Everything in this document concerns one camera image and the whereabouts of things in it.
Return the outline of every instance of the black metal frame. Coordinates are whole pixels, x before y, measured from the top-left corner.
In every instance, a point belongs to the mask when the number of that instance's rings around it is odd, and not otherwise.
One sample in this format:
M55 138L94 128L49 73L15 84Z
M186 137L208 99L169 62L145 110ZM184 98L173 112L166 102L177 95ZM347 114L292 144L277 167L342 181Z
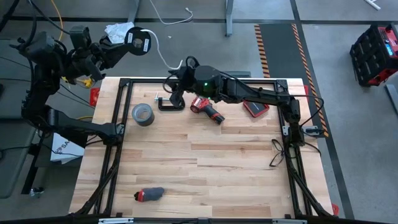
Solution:
M112 117L112 123L116 123L117 119L118 119L118 113L119 113L119 109L120 109L120 102L121 102L121 96L122 96L122 92L123 92L123 88L127 85L128 89L127 89L127 95L126 95L126 101L124 104L124 111L123 111L123 118L122 118L122 124L126 125L126 121L127 121L127 112L129 111L129 105L130 105L130 101L131 101L131 95L132 95L132 88L133 85L135 83L163 83L165 80L165 78L121 78L120 82L119 82L119 88L118 88L118 93L116 96L116 102L115 102L115 106L114 106L114 111L113 111L113 117ZM242 79L243 82L247 83L247 84L264 84L264 85L273 85L274 90L278 90L279 87L281 85L283 85L285 88L287 88L287 81L286 80L261 80L261 79ZM280 108L278 108L278 114L279 114L279 123L280 123L280 128L281 128L281 133L283 133L282 131L282 127L285 125L285 121L282 117L282 112L280 110ZM282 139L283 142L286 142L285 136L282 135ZM113 197L114 197L114 191L116 188L116 179L117 179L117 174L118 174L118 168L119 168L119 162L120 162L120 156L121 156L121 150L122 150L122 146L123 146L123 141L121 144L117 145L116 148L116 156L114 158L114 162L112 167L110 168L109 171L108 170L108 164L109 164L109 159L110 159L110 155L111 155L111 150L112 150L112 146L107 146L106 150L105 150L105 156L104 156L104 161L103 161L103 166L102 166L102 170L101 170L101 176L100 176L100 185L98 186L98 188L96 189L96 191L94 192L94 194L90 197L89 201L87 201L85 203L85 205L83 206L82 209L80 209L79 211L76 212L76 214L87 214L91 207L94 205L95 203L95 207L94 207L94 214L100 214L100 210L101 210L101 201L102 201L102 192L103 189L106 187L107 183L109 182L109 180L111 179L111 183L110 183L110 188L109 188L109 193L108 193L108 201L106 203L106 208L104 210L104 214L110 215L111 214L111 210L112 210L112 203L113 203ZM304 174L304 169L303 169L303 164L302 164L302 158L300 155L300 150L295 148L295 156L297 158L297 167L298 167L298 174L299 176L303 179L304 183L305 183L305 174ZM290 161L291 161L291 155L290 155L290 151L286 150L285 153L285 160L287 163L287 168L289 169L290 167ZM302 215L302 212L300 211L300 207L299 207L299 200L297 197L297 191L296 191L296 186L295 186L295 181L294 178L292 177L292 175L290 174L290 172L288 172L288 177L289 177L289 185L290 185L290 193L292 196L292 203L293 203L293 208L294 208L294 215L295 217ZM308 200L306 199L305 195L303 194L304 197L304 204L305 204L305 213L307 215L311 215L312 214L312 210L311 210L311 206L308 202ZM149 222L153 222L153 221L165 221L164 218L135 218L135 220L141 220L141 221L149 221ZM173 221L184 221L187 219L172 219ZM253 222L256 220L246 220L243 219L241 220L242 222ZM259 222L268 222L269 219L257 219L257 221Z
M165 78L121 78L119 81L119 88L116 97L116 102L114 106L114 113L112 117L112 122L116 123L118 120L118 114L120 109L120 102L124 87L127 86L127 94L126 100L124 104L123 116L122 116L122 124L124 127L126 126L127 116L131 101L132 95L132 88L134 83L163 83ZM264 84L264 85L273 85L274 90L278 90L280 87L287 88L287 81L286 80L263 80L263 79L241 79L243 82L247 84ZM314 202L314 197L307 189L305 183L305 174L303 170L301 155L299 148L294 148L295 158L297 159L297 167L298 170L295 170L295 167L292 163L292 157L290 155L290 146L286 145L285 142L288 142L286 136L283 135L283 126L285 125L285 121L282 117L282 112L278 108L279 114L279 123L280 123L280 130L282 133L282 139L284 141L284 149L285 149L285 161L287 164L287 174L289 178L289 185L290 185L290 193L292 196L292 204L294 208L294 215L297 221L306 220L307 223L322 223L322 224L333 224L333 223L355 223L355 224L375 224L375 222L366 222L366 221L358 221L358 220L347 220L341 219L338 217L325 217L325 216L313 216L306 212L306 215L303 215L300 207L299 207L299 200L297 198L297 191L295 184L297 183L303 192L304 203L306 210L311 210L311 206L309 202ZM111 211L112 211L112 204L113 204L113 197L114 191L116 188L116 179L118 176L118 169L119 169L119 162L121 158L121 150L123 147L123 139L124 139L124 130L122 134L122 141L120 144L116 145L116 155L113 161L111 168L108 169L108 164L110 160L110 154L112 150L112 146L107 146L105 150L105 157L103 161L103 168L101 171L100 182L97 189L94 191L93 195L90 199L84 204L84 206L79 209L79 211L75 213L70 213L68 215L62 217L48 217L48 218L32 218L32 219L25 219L25 220L11 220L5 221L5 223L46 223L46 224L63 224L63 223L99 223L99 219L101 218L111 218ZM106 208L103 213L100 213L100 206L101 206L101 199L103 195L103 190L105 189L106 185L110 183L109 188L109 195L108 201L106 203ZM96 206L94 209L94 214L88 214L93 206ZM121 213L116 214L116 218L122 217ZM289 214L286 214L285 217L281 217L281 219L291 219ZM279 223L280 219L271 219L271 218L126 218L129 220L134 220L136 222L179 222L179 223L192 223L196 222L197 224L210 224L210 223Z

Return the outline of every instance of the red cordless drill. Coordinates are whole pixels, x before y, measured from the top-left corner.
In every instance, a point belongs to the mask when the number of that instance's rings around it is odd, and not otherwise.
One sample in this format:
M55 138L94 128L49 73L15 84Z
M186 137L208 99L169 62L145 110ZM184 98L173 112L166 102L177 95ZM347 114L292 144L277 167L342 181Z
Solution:
M197 96L192 101L191 110L194 113L200 113L202 111L206 112L207 116L209 116L209 118L211 118L217 124L221 124L225 120L225 118L219 112L214 110L212 104L207 98Z

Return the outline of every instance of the wooden table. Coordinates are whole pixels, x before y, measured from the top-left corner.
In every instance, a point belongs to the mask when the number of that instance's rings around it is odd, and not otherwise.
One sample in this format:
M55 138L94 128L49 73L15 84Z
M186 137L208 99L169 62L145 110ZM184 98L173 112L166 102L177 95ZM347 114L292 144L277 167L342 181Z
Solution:
M102 82L93 122L111 121L120 77ZM288 79L290 94L305 94L301 79ZM129 115L121 154L112 213L124 217L162 218L282 218L294 215L285 162L271 168L277 151L271 139L281 141L277 108L252 118L242 104L223 102L214 108L226 119L221 126L205 113L195 114L189 106L195 95L185 93L183 111L159 111L156 93L168 97L159 83L135 83L130 106L151 105L155 121L148 127L136 124ZM299 98L302 121L310 117L306 98ZM119 112L121 120L123 105ZM307 142L317 145L316 140ZM70 212L77 211L98 185L105 146L86 148ZM320 155L311 147L301 147L307 184L325 210L331 202ZM163 187L156 202L137 202L134 194L147 187ZM302 193L297 187L304 212ZM105 190L102 209L108 192Z

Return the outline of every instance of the gray duct tape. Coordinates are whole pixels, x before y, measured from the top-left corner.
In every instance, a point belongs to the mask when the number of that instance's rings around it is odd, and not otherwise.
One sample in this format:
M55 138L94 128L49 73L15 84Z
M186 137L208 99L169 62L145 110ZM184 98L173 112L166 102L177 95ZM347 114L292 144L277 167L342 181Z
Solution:
M148 126L155 120L152 108L146 103L140 103L132 109L132 118L140 126Z

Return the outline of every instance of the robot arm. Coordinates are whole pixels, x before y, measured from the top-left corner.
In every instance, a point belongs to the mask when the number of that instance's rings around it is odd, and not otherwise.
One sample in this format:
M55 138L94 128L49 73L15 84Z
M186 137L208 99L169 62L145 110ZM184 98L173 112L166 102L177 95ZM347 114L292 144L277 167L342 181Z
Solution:
M180 104L184 91L209 98L215 103L219 101L241 103L246 100L278 106L290 126L289 143L298 146L304 145L303 131L299 125L300 103L289 94L287 89L271 91L250 87L237 78L220 72L211 66L199 65L193 57L187 58L185 67L169 72L171 76L174 75L178 79L177 84L168 82L173 90L170 101L174 106Z
M144 35L150 40L149 34L140 30L141 28L135 27L127 34L133 33L131 36L134 37ZM36 63L32 88L27 91L26 99L22 102L22 117L41 131L56 132L65 138L82 133L95 134L104 144L115 144L120 140L121 133L118 129L124 130L116 124L93 124L75 120L45 103L60 88L62 77L72 85L76 84L76 78L83 75L94 81L102 80L105 77L102 70L113 68L128 52L146 54L150 44L146 51L142 51L143 44L137 44L139 41L135 39L127 41L126 38L124 44L112 44L108 37L103 37L98 43L93 43L88 28L83 26L73 27L70 38L74 49L69 52L61 42L54 40L46 32L37 34L29 44L19 39L20 45L11 46Z

